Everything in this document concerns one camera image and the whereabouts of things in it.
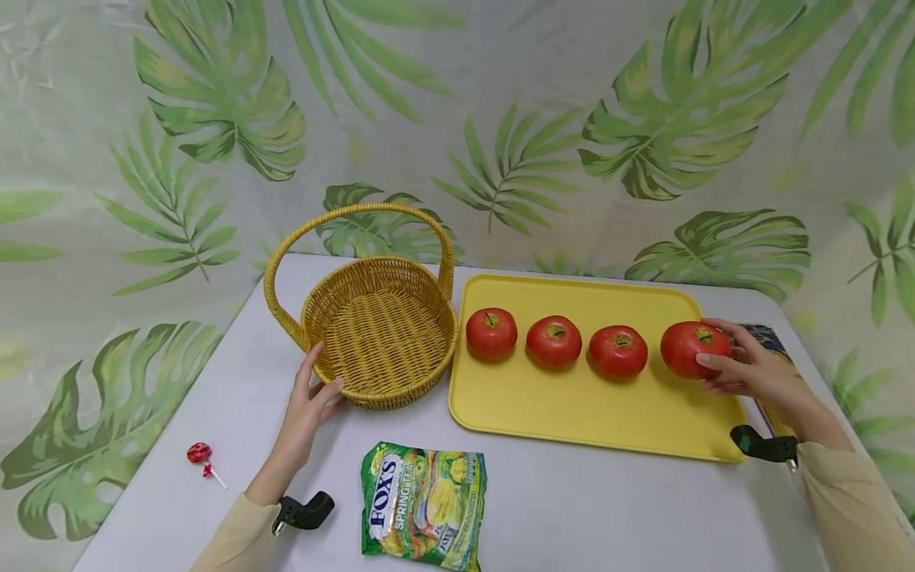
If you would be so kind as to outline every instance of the candy bag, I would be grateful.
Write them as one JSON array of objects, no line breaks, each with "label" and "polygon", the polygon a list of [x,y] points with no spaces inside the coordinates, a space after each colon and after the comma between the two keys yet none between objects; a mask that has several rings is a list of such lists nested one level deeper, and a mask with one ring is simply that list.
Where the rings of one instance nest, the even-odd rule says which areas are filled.
[{"label": "candy bag", "polygon": [[479,572],[486,463],[482,453],[385,443],[362,460],[362,553]]}]

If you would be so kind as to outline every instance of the lollipop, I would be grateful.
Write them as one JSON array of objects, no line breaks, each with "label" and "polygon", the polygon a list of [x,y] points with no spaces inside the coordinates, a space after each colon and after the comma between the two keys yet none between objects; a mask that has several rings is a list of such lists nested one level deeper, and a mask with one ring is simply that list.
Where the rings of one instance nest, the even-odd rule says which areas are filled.
[{"label": "lollipop", "polygon": [[219,473],[213,468],[213,466],[208,462],[210,460],[210,455],[213,454],[213,449],[210,448],[206,443],[194,443],[188,449],[188,460],[195,465],[203,463],[203,478],[207,479],[208,477],[214,477],[224,490],[228,490],[229,487],[226,486],[226,483],[220,479]]}]

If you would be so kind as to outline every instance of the lollipop stick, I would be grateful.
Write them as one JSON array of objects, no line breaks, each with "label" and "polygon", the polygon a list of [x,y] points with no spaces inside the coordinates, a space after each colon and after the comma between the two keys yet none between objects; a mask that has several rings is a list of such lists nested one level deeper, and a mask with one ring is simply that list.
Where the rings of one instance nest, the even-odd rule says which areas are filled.
[{"label": "lollipop stick", "polygon": [[217,481],[219,482],[219,484],[222,486],[222,489],[223,489],[224,491],[227,491],[227,490],[229,489],[229,487],[226,486],[226,483],[224,483],[224,482],[222,481],[222,479],[220,478],[220,474],[219,474],[218,472],[216,472],[216,470],[212,467],[212,465],[210,465],[210,474],[211,474],[212,476],[216,477],[216,480],[217,480]]}]

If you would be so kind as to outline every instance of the beige sleeve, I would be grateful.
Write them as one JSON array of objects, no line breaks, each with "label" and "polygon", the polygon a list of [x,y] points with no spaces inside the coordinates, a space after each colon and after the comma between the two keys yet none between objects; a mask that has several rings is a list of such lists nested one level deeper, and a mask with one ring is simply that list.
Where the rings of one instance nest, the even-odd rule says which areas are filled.
[{"label": "beige sleeve", "polygon": [[870,457],[798,446],[798,478],[833,572],[915,570],[915,545]]},{"label": "beige sleeve", "polygon": [[279,504],[258,506],[238,495],[189,572],[260,572],[276,545],[270,529],[279,513]]}]

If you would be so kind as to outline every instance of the fabric backdrop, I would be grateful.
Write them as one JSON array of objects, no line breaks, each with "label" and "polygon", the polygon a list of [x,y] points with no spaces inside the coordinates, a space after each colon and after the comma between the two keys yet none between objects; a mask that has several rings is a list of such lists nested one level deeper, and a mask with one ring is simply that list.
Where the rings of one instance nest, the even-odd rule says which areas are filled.
[{"label": "fabric backdrop", "polygon": [[5,0],[0,568],[69,570],[281,237],[376,200],[461,264],[778,300],[915,519],[913,4]]}]

